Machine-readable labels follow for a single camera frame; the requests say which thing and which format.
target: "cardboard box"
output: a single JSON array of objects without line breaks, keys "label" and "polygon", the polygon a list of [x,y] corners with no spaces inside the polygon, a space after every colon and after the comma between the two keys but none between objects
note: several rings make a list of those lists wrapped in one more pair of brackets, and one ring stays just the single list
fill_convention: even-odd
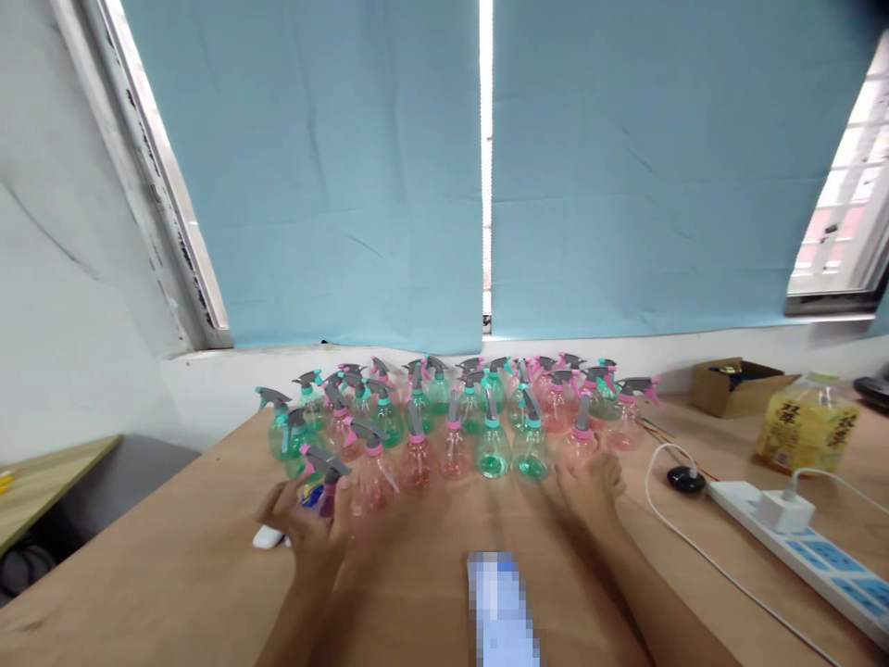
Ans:
[{"label": "cardboard box", "polygon": [[[745,380],[732,391],[728,375],[711,371],[723,366],[740,367],[745,375],[756,380]],[[690,401],[696,408],[722,419],[749,417],[762,414],[775,392],[795,382],[799,375],[785,375],[784,371],[762,366],[740,357],[716,359],[697,364],[692,370],[692,394]]]}]

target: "wooden table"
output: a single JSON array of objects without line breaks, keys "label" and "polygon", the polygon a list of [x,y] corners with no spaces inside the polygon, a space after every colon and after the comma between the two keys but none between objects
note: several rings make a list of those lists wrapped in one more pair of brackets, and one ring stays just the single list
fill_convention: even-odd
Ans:
[{"label": "wooden table", "polygon": [[[684,405],[646,408],[721,479],[780,488],[787,478],[752,462],[760,419],[723,422]],[[283,548],[251,548],[252,514],[282,466],[269,456],[264,410],[111,525],[33,589],[0,610],[0,663],[19,665],[248,665],[293,572]],[[868,410],[841,473],[889,504],[889,421]],[[621,518],[691,608],[744,663],[821,664],[808,647],[739,592],[645,504],[642,478],[656,443],[623,457]],[[886,660],[845,617],[708,498],[683,497],[655,467],[658,508],[740,582],[843,665]],[[608,577],[551,501],[551,480],[478,476],[405,499],[362,542],[331,602],[318,665],[470,664],[466,556],[510,550],[519,561],[548,663],[646,664],[632,619]],[[803,483],[814,527],[883,577],[889,522],[829,480]]]},{"label": "wooden table", "polygon": [[119,442],[120,436],[114,435],[0,466],[15,475],[9,491],[0,496],[0,554],[12,547]]}]

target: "blue window blind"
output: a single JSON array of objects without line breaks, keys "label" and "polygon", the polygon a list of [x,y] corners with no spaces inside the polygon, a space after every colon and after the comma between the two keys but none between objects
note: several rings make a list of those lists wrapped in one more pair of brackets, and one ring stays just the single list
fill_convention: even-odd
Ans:
[{"label": "blue window blind", "polygon": [[784,321],[883,22],[845,0],[495,3],[494,334]]},{"label": "blue window blind", "polygon": [[479,351],[476,2],[123,5],[237,346]]}]

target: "white cable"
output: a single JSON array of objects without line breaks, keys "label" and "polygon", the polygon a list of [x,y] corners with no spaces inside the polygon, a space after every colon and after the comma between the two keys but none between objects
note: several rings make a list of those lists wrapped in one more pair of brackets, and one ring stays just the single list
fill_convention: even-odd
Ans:
[{"label": "white cable", "polygon": [[889,510],[887,510],[883,505],[878,503],[873,498],[865,496],[862,492],[858,491],[853,485],[847,482],[845,479],[840,477],[838,474],[833,474],[832,472],[822,471],[818,468],[800,468],[796,472],[794,472],[793,477],[790,478],[790,487],[793,489],[794,493],[796,493],[796,485],[799,482],[799,475],[802,472],[814,472],[816,474],[824,475],[825,477],[832,477],[834,480],[839,482],[841,485],[844,485],[849,491],[857,493],[860,497],[867,500],[871,505],[873,505],[877,510],[883,512],[884,514],[889,514]]},{"label": "white cable", "polygon": [[750,599],[752,599],[754,602],[756,602],[760,607],[762,607],[762,609],[764,609],[765,611],[767,611],[767,612],[772,616],[772,618],[774,618],[778,623],[780,623],[781,625],[783,625],[785,628],[787,628],[788,630],[790,630],[794,635],[796,635],[797,637],[799,637],[803,642],[805,642],[806,644],[808,644],[808,646],[809,646],[812,650],[814,650],[814,651],[815,651],[816,653],[818,653],[822,658],[824,658],[827,662],[829,662],[831,665],[833,665],[833,667],[840,667],[840,663],[839,663],[839,662],[837,662],[836,660],[834,660],[833,658],[831,658],[827,653],[825,653],[823,650],[821,650],[820,648],[818,648],[818,647],[817,647],[817,646],[816,646],[816,645],[815,645],[815,644],[814,644],[808,637],[806,637],[806,636],[803,635],[799,630],[797,630],[796,628],[794,628],[794,627],[790,624],[790,622],[787,621],[787,620],[785,620],[785,619],[784,619],[784,618],[783,618],[777,611],[775,611],[775,610],[773,610],[772,608],[768,607],[768,606],[766,605],[765,602],[763,602],[761,599],[757,598],[753,593],[751,593],[751,592],[748,591],[746,588],[744,588],[744,587],[737,581],[737,579],[735,579],[733,576],[731,576],[730,574],[728,574],[725,570],[723,570],[723,569],[719,566],[719,564],[718,564],[716,561],[714,561],[710,556],[708,556],[706,553],[704,553],[704,549],[702,549],[702,548],[699,547],[697,544],[695,544],[694,542],[692,542],[691,538],[689,538],[685,533],[683,533],[679,528],[677,528],[676,526],[674,526],[672,523],[670,523],[669,521],[667,521],[667,518],[664,517],[664,515],[661,514],[659,511],[657,511],[657,508],[655,507],[655,503],[652,502],[652,499],[651,499],[651,491],[650,491],[649,488],[648,488],[648,482],[649,482],[649,480],[651,479],[651,471],[654,470],[654,467],[655,467],[655,459],[657,459],[657,455],[660,453],[660,450],[661,450],[661,449],[665,449],[665,448],[667,448],[667,447],[676,447],[676,448],[679,449],[683,454],[685,454],[685,456],[687,456],[691,461],[694,461],[694,459],[692,459],[692,456],[691,456],[687,451],[685,451],[684,449],[682,449],[682,447],[679,447],[678,445],[673,445],[672,443],[664,443],[663,445],[661,445],[660,447],[658,447],[657,449],[655,449],[655,453],[651,455],[651,462],[648,464],[648,470],[645,472],[645,497],[648,498],[648,505],[651,507],[652,511],[655,512],[655,514],[657,515],[657,517],[664,523],[664,525],[666,525],[668,528],[670,528],[671,531],[673,531],[673,533],[675,533],[676,535],[678,535],[679,537],[681,537],[683,540],[685,540],[685,542],[688,544],[689,547],[691,547],[692,549],[694,549],[695,551],[697,551],[701,556],[703,556],[704,559],[705,559],[710,565],[712,565],[713,567],[715,567],[715,568],[717,569],[717,571],[719,571],[719,573],[720,573],[722,576],[724,576],[726,579],[728,579],[730,582],[732,582],[732,583],[738,588],[738,590],[740,590],[740,591],[741,591],[742,593],[744,593],[748,598],[750,598]]}]

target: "white wall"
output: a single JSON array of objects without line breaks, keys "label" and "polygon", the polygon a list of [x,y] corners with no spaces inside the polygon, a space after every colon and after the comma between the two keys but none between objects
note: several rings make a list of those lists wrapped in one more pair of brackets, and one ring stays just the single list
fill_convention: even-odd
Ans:
[{"label": "white wall", "polygon": [[[555,356],[573,352],[585,359],[618,362],[618,377],[658,375],[659,391],[687,391],[691,366],[709,359],[741,356],[787,372],[821,369],[845,378],[877,372],[889,361],[889,337],[865,338],[868,322],[836,322],[769,329],[734,329],[647,338],[573,341],[485,341],[482,355]],[[161,368],[180,407],[185,438],[206,449],[258,407],[257,386],[296,397],[291,381],[313,368],[333,372],[337,363],[370,363],[375,355],[401,365],[418,354],[378,347],[306,346],[198,352],[169,359]],[[453,364],[461,358],[444,357]]]},{"label": "white wall", "polygon": [[[48,0],[0,2],[0,91],[0,464],[123,433],[94,485],[157,485],[182,466],[140,463],[182,433],[158,360],[184,345]],[[138,499],[113,496],[99,522]]]}]

